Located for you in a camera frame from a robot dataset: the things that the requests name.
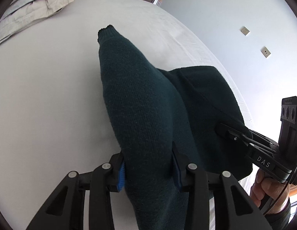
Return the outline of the person's right hand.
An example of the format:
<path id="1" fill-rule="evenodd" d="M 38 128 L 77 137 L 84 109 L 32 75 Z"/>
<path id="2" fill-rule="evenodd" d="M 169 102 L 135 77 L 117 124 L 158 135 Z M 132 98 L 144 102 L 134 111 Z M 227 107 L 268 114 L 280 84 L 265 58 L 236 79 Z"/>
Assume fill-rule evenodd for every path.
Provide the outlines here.
<path id="1" fill-rule="evenodd" d="M 265 173 L 263 170 L 259 169 L 256 174 L 256 179 L 251 188 L 250 198 L 254 202 L 254 204 L 259 207 L 261 205 L 261 201 L 263 200 L 265 195 L 271 197 L 274 201 L 281 194 L 285 185 L 279 183 L 277 180 L 274 180 L 270 177 L 265 177 Z M 290 188 L 287 187 L 283 192 L 279 200 L 273 206 L 273 208 L 268 212 L 268 214 L 276 214 L 283 211 L 289 201 L 289 193 Z"/>

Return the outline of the right forearm dark sleeve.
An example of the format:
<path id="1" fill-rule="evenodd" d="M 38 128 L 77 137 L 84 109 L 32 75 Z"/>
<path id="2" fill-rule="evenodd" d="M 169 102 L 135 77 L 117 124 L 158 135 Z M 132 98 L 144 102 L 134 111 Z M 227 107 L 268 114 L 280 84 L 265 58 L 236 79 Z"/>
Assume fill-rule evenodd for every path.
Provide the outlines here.
<path id="1" fill-rule="evenodd" d="M 290 199 L 288 199 L 284 209 L 278 213 L 265 215 L 266 220 L 273 230 L 283 230 L 290 220 Z"/>

